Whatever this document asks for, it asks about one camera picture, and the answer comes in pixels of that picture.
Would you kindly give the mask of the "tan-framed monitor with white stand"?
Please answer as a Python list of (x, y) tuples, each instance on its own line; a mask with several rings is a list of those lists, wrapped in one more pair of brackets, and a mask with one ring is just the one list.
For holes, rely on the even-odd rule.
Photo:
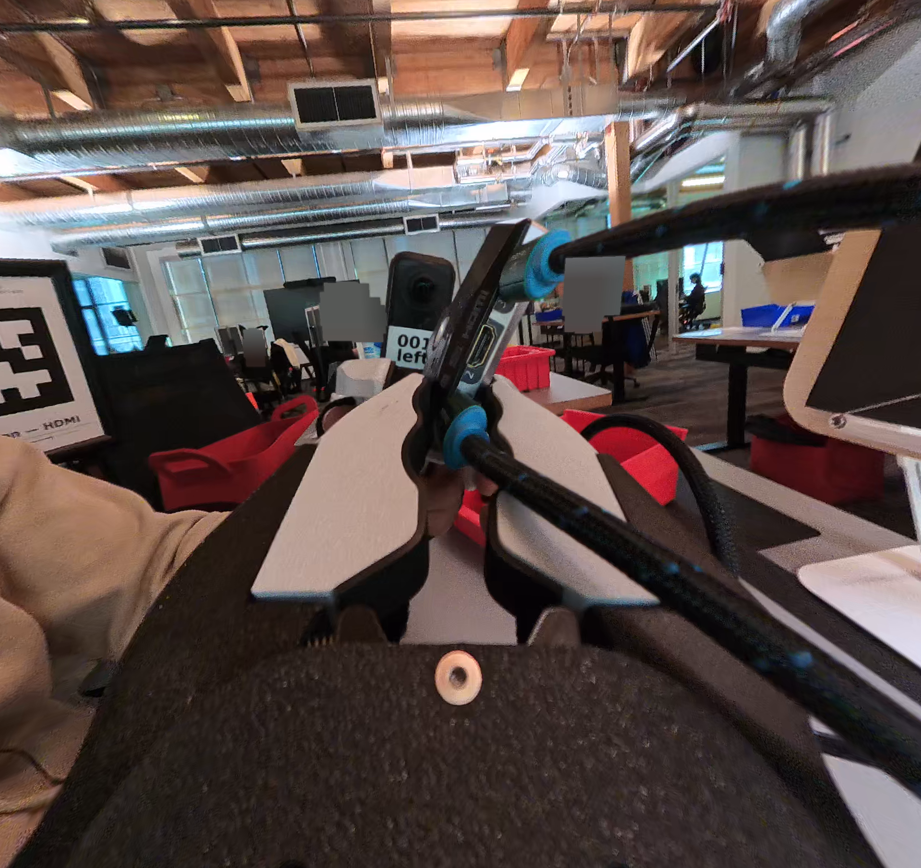
[(920, 240), (916, 226), (849, 232), (835, 252), (788, 371), (801, 427), (890, 454), (915, 542), (804, 566), (800, 583), (920, 665)]

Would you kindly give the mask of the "red flexible tub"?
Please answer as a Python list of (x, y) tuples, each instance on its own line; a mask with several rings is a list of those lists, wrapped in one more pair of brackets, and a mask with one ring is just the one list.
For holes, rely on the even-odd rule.
[(300, 395), (271, 418), (200, 449), (155, 452), (153, 471), (165, 511), (236, 507), (285, 464), (318, 417), (316, 401)]

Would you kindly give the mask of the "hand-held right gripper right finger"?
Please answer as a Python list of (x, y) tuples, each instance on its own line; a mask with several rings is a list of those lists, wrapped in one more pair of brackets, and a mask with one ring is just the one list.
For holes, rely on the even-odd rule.
[[(502, 377), (495, 378), (492, 395), (498, 404), (494, 440), (508, 445), (530, 469), (626, 520), (596, 451), (576, 430)], [(493, 518), (490, 544), (500, 557), (531, 583), (561, 592), (575, 609), (659, 604), (648, 590), (513, 495), (497, 495)]]

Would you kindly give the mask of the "white vent grille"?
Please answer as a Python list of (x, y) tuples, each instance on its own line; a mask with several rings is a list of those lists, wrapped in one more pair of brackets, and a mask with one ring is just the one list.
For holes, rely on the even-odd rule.
[(300, 133), (345, 126), (382, 126), (375, 79), (310, 79), (290, 82), (287, 98)]

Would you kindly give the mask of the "wooden office desk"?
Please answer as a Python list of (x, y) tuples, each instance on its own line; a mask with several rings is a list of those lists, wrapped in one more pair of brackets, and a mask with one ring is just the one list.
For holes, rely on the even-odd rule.
[(559, 309), (539, 312), (531, 321), (534, 340), (555, 351), (553, 367), (560, 362), (564, 375), (610, 388), (619, 379), (633, 380), (656, 359), (656, 335), (661, 314), (643, 305), (627, 306), (602, 321), (601, 330), (575, 333), (567, 330)]

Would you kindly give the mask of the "silver air duct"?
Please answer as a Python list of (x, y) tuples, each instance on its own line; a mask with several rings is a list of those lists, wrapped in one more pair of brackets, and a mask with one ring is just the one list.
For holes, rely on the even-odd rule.
[(181, 256), (247, 252), (276, 246), (332, 240), (413, 237), (443, 230), (480, 229), (519, 215), (522, 206), (510, 203), (464, 209), (416, 210), (411, 213), (377, 213), (374, 217), (339, 221), (309, 221), (287, 225), (252, 222), (244, 227), (207, 228), (202, 219), (180, 221), (172, 227), (153, 225), (66, 229), (50, 235), (52, 251), (73, 255), (84, 248), (178, 244)]
[(500, 187), (529, 192), (556, 183), (572, 183), (594, 191), (608, 189), (606, 173), (583, 161), (478, 167), (468, 171), (443, 165), (3, 202), (1, 225), (4, 230), (96, 229), (197, 216), (236, 216), (314, 203), (345, 201), (350, 206), (405, 195), (456, 196), (460, 191), (493, 191)]
[(825, 98), (685, 102), (678, 95), (613, 94), (601, 86), (486, 93), (384, 103), (367, 122), (301, 125), (292, 102), (210, 109), (116, 110), (28, 119), (2, 117), (2, 181), (164, 170), (193, 163), (314, 154), (436, 153), (579, 143), (616, 123), (639, 122), (637, 153), (680, 130), (785, 131), (834, 110)]

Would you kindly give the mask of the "person's right hand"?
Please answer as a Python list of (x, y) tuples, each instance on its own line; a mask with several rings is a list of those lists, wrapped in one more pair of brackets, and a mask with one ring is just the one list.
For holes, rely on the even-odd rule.
[(425, 537), (433, 540), (454, 526), (466, 493), (463, 471), (453, 471), (443, 464), (431, 464), (422, 479), (425, 498)]

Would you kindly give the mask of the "wooden post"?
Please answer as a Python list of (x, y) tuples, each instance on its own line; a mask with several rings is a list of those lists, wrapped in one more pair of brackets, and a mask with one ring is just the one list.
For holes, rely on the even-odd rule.
[(621, 226), (632, 219), (630, 177), (630, 123), (616, 121), (604, 132), (604, 153), (608, 186), (609, 225)]

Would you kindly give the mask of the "red plastic bin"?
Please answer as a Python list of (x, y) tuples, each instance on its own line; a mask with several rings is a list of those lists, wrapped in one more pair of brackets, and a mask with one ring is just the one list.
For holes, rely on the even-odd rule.
[[(600, 418), (600, 413), (577, 410), (553, 416), (536, 406), (529, 411), (514, 411), (511, 420), (504, 417), (497, 430), (525, 463), (549, 477), (562, 473), (562, 483), (573, 488), (575, 472), (568, 468), (574, 461), (566, 459), (564, 447), (581, 440), (584, 429)], [(659, 505), (674, 502), (678, 466), (651, 436), (632, 428), (607, 428), (595, 434), (590, 445), (597, 453), (615, 459)], [(484, 505), (477, 491), (466, 492), (454, 522), (457, 531), (480, 547), (486, 544), (480, 519)]]

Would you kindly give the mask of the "grey hdmi switch box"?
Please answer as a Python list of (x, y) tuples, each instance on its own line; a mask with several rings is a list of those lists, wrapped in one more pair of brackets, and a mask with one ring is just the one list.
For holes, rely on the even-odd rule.
[(440, 448), (438, 414), (468, 364), (477, 335), (496, 302), (500, 277), (523, 245), (531, 221), (503, 222), (489, 229), (445, 317), (431, 341), (423, 382), (413, 403), (422, 419), (421, 442), (431, 457)]

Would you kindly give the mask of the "red divided parts bin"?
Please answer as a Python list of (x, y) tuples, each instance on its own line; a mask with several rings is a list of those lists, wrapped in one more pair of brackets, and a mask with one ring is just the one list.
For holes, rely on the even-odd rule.
[(546, 390), (555, 356), (556, 351), (550, 347), (509, 345), (501, 355), (495, 376), (506, 378), (521, 392)]

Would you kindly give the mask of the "black desk mat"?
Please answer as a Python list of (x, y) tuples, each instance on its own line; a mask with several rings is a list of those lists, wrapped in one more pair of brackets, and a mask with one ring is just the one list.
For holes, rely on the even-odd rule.
[(813, 563), (878, 553), (910, 544), (908, 535), (757, 476), (739, 451), (696, 449), (733, 519), (740, 543), (790, 573)]

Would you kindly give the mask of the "black monitor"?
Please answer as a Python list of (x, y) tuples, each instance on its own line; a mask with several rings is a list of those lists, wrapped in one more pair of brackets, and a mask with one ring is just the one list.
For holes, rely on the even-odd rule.
[(782, 229), (749, 241), (764, 261), (768, 300), (788, 305), (819, 301), (823, 288), (838, 289), (862, 275), (881, 229)]

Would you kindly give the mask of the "blue plastic bins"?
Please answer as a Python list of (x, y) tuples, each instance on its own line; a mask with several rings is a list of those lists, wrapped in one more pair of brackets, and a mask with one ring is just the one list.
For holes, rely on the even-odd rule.
[(812, 317), (815, 302), (793, 302), (789, 305), (769, 303), (742, 309), (742, 326), (746, 328), (782, 330), (805, 325)]

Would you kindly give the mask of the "red storage cube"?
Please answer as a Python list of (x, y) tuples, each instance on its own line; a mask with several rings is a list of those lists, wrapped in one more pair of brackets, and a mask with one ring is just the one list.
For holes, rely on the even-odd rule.
[(788, 414), (747, 416), (745, 429), (758, 476), (836, 506), (883, 495), (882, 452), (813, 433)]

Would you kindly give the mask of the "desk with black legs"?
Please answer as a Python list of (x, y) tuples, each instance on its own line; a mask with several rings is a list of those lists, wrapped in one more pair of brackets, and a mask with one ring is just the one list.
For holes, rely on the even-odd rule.
[(670, 342), (692, 345), (695, 358), (728, 367), (727, 423), (723, 441), (700, 447), (709, 453), (748, 448), (746, 440), (749, 369), (787, 371), (800, 345), (803, 329), (717, 328), (675, 334)]

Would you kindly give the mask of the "framed black-and-white marker sign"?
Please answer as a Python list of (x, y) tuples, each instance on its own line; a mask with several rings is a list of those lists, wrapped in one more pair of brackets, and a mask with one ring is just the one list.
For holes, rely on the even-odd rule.
[(111, 443), (109, 405), (67, 265), (1, 262), (1, 434), (54, 461)]

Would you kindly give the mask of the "dark display on stand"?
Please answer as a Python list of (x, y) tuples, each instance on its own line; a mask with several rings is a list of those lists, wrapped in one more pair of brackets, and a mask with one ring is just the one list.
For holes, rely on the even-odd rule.
[(275, 339), (308, 348), (323, 344), (319, 325), (319, 299), (326, 286), (337, 280), (332, 276), (285, 282), (281, 287), (262, 292), (270, 327)]

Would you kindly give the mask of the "black ceiling pipe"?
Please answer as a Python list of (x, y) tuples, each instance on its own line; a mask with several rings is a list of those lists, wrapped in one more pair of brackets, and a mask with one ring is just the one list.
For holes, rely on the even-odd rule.
[(269, 28), (274, 26), (296, 27), (301, 25), (359, 25), (375, 23), (410, 23), (410, 22), (461, 22), (470, 20), (507, 21), (517, 20), (553, 20), (560, 16), (587, 18), (597, 14), (611, 14), (622, 17), (630, 14), (705, 14), (717, 13), (721, 3), (602, 3), (598, 6), (588, 3), (575, 3), (560, 8), (526, 7), (519, 9), (472, 9), (472, 10), (415, 10), (415, 11), (377, 11), (349, 13), (313, 13), (313, 14), (274, 14), (274, 15), (236, 15), (230, 17), (201, 17), (173, 19), (130, 19), (121, 21), (93, 22), (84, 19), (66, 19), (55, 21), (28, 21), (1, 23), (1, 32), (10, 35), (24, 34), (63, 34), (63, 33), (97, 33), (126, 32), (141, 33), (148, 31), (194, 31), (216, 30), (221, 28)]

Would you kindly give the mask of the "person's left forearm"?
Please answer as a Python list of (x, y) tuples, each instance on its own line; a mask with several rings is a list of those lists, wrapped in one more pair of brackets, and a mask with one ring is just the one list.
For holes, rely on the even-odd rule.
[(1, 445), (1, 858), (10, 865), (94, 718), (75, 700), (117, 662), (164, 587), (227, 517), (158, 512), (139, 495)]

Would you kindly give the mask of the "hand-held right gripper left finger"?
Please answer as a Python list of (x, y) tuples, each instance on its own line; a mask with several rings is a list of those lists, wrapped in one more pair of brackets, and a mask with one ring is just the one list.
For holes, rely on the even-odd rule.
[(415, 373), (319, 437), (251, 586), (258, 600), (332, 604), (421, 541), (431, 387)]

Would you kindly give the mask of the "blue striped jacket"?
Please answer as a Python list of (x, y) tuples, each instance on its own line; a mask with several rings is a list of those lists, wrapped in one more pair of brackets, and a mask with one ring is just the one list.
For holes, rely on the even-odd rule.
[(628, 316), (624, 330), (625, 365), (643, 369), (657, 359), (656, 341), (661, 314), (654, 310)]

